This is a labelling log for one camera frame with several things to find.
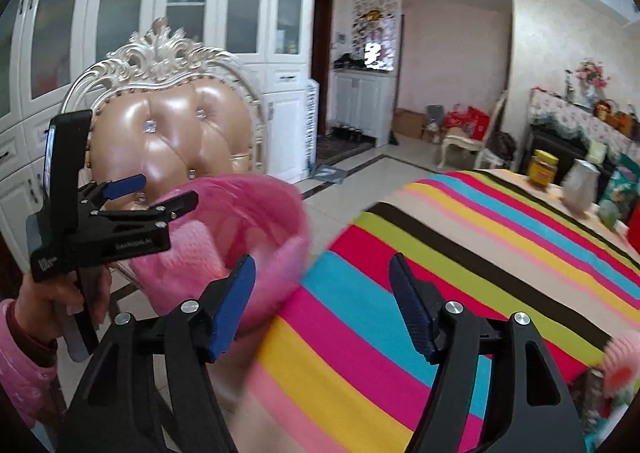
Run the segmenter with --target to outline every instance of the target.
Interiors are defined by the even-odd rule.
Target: striped tablecloth
[[[241,453],[404,451],[436,368],[390,293],[398,251],[476,315],[529,314],[568,381],[639,327],[640,256],[593,215],[504,170],[433,176],[362,213],[279,312],[232,422]],[[478,442],[490,371],[480,357],[460,451]]]

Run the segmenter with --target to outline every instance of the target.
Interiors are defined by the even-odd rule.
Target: beige stripe
[[[305,453],[248,389],[236,407],[229,431],[242,453]]]
[[[566,278],[533,259],[526,252],[518,254],[506,247],[497,235],[481,227],[462,223],[460,218],[439,205],[431,204],[425,197],[416,197],[398,191],[386,198],[386,202],[431,227],[449,240],[472,253],[490,261],[507,273],[521,279],[538,291],[582,314],[607,334],[616,336],[632,328],[632,323],[608,306],[603,305],[593,293],[567,283]]]
[[[561,211],[562,213],[575,218],[575,215],[571,211],[569,211],[564,206],[564,204],[562,204],[562,188],[560,186],[551,184],[546,192],[540,191],[539,189],[536,189],[531,184],[529,184],[529,181],[523,175],[511,173],[506,169],[494,169],[486,171],[504,180],[505,182],[510,182],[511,184],[514,184],[514,186],[524,189],[524,191],[533,195],[535,198],[544,200],[551,207],[556,208],[558,211]],[[610,231],[602,224],[602,222],[596,215],[597,209],[597,205],[592,204],[591,210],[586,213],[585,216],[578,218],[578,221],[583,226],[589,227],[592,231],[596,232],[604,239],[609,240],[610,243],[627,253],[631,258],[640,262],[640,255],[638,254],[638,252],[626,241],[626,230],[628,229],[628,227],[626,227],[622,222],[619,222],[616,224],[616,232]]]

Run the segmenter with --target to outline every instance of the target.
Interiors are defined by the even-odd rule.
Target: decorative partition screen
[[[392,71],[400,34],[402,0],[353,0],[353,54],[367,67]]]

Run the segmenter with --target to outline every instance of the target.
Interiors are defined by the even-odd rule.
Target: silver screw
[[[528,325],[531,322],[531,318],[524,312],[516,312],[513,315],[513,319],[515,319],[518,325]]]
[[[465,308],[462,306],[462,303],[458,303],[457,301],[449,301],[444,306],[447,309],[447,312],[451,312],[452,314],[460,314]]]
[[[120,312],[120,314],[118,314],[113,320],[113,322],[118,326],[126,325],[129,321],[131,321],[131,314],[128,312]]]
[[[180,310],[185,314],[193,314],[196,310],[200,308],[198,302],[196,300],[185,301],[181,306]]]

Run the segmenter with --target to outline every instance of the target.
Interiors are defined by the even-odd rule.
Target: pink laundry bag
[[[172,248],[130,261],[159,315],[197,299],[239,258],[255,259],[257,276],[238,335],[272,317],[302,280],[309,227],[300,192],[270,176],[226,175],[187,182],[158,202],[194,190],[198,206],[170,223]]]

